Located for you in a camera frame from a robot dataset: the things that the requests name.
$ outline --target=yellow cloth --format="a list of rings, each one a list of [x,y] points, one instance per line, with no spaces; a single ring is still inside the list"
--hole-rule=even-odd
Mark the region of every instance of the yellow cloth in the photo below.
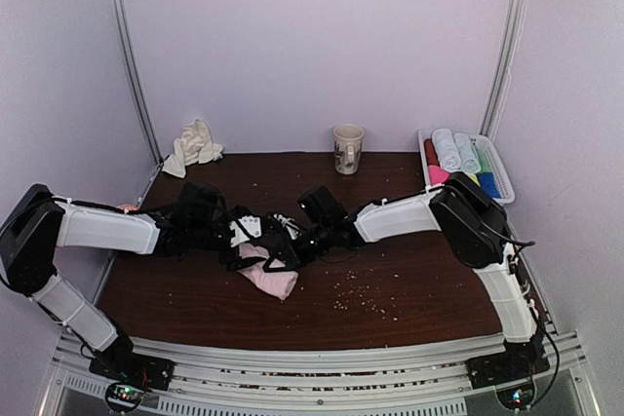
[[[479,183],[479,179],[477,178],[476,174],[466,174],[466,175],[470,177],[475,184],[481,187],[481,184]]]

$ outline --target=vertical metal post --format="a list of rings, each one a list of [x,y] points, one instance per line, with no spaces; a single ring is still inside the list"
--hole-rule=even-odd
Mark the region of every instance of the vertical metal post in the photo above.
[[[130,39],[130,29],[128,28],[128,19],[126,18],[124,0],[112,0],[112,3],[115,18],[117,19],[117,30],[121,43],[126,75],[128,77],[128,83],[130,84],[133,102],[138,115],[138,121],[143,131],[143,135],[147,140],[154,164],[158,166],[163,162],[163,157],[161,155],[160,148],[158,147],[158,141],[156,140],[156,134],[154,132],[152,121],[149,117],[149,112],[145,103],[145,96],[138,77],[137,59],[135,58],[133,45]]]
[[[486,114],[481,124],[480,134],[494,139],[500,121],[500,115],[511,80],[510,67],[514,52],[520,40],[520,30],[524,18],[527,0],[509,0],[509,11],[503,34],[503,41],[494,73],[494,80],[489,93]]]

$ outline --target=blue cloth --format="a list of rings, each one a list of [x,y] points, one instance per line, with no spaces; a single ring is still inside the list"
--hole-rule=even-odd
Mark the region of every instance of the blue cloth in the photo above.
[[[477,178],[479,179],[479,183],[481,184],[481,188],[484,192],[486,192],[493,199],[500,199],[500,192],[498,192],[498,188],[496,187],[494,174],[491,172],[482,172],[477,175]]]

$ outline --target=robotic arm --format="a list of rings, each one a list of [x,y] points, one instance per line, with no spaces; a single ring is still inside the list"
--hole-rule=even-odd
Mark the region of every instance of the robotic arm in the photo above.
[[[190,248],[214,250],[232,271],[259,260],[237,255],[238,245],[252,243],[269,250],[264,269],[270,272],[300,268],[335,246],[357,248],[392,236],[442,231],[459,262],[482,280],[505,337],[504,353],[467,361],[473,387],[522,379],[549,368],[542,327],[519,280],[515,245],[521,243],[510,239],[503,208],[464,174],[454,174],[432,191],[371,202],[351,213],[325,187],[298,202],[314,223],[310,230],[280,214],[228,210],[218,190],[206,184],[188,183],[176,204],[151,211],[62,199],[34,185],[0,228],[6,285],[71,329],[94,355],[94,373],[141,389],[167,390],[174,363],[133,353],[126,333],[57,271],[56,247],[159,256],[182,255]],[[271,267],[274,258],[285,267]]]

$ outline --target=pink cloth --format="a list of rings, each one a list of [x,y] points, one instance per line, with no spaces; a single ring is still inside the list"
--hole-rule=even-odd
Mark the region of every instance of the pink cloth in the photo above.
[[[238,253],[241,258],[262,257],[269,258],[269,252],[264,247],[256,247],[251,244],[241,244],[238,247]],[[266,262],[257,262],[251,267],[239,270],[238,273],[248,278],[255,286],[261,290],[281,300],[285,300],[293,291],[296,279],[299,276],[297,272],[276,272],[266,273],[262,270]],[[283,267],[284,263],[277,258],[271,263],[271,267]]]
[[[438,168],[437,166],[429,166],[429,179],[431,179],[431,185],[444,184],[449,178],[450,174]]]

